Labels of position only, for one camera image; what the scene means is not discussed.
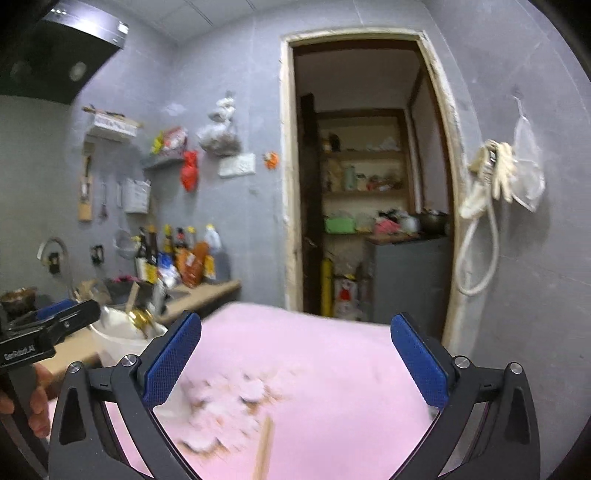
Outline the left hand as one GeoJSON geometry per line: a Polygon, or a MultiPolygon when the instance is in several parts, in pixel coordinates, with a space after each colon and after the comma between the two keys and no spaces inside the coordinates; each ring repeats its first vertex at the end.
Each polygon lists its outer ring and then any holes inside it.
{"type": "MultiPolygon", "coordinates": [[[[28,425],[35,437],[43,439],[49,436],[51,430],[47,389],[52,384],[53,376],[41,363],[28,365],[24,368],[25,371],[34,371],[34,374],[30,376],[35,380],[34,389],[30,392],[31,395],[27,401],[30,408],[28,425]]],[[[17,380],[26,380],[25,374],[20,370],[13,370],[10,374],[17,380]]],[[[1,389],[1,414],[12,415],[14,411],[15,404],[12,397],[1,389]]]]}

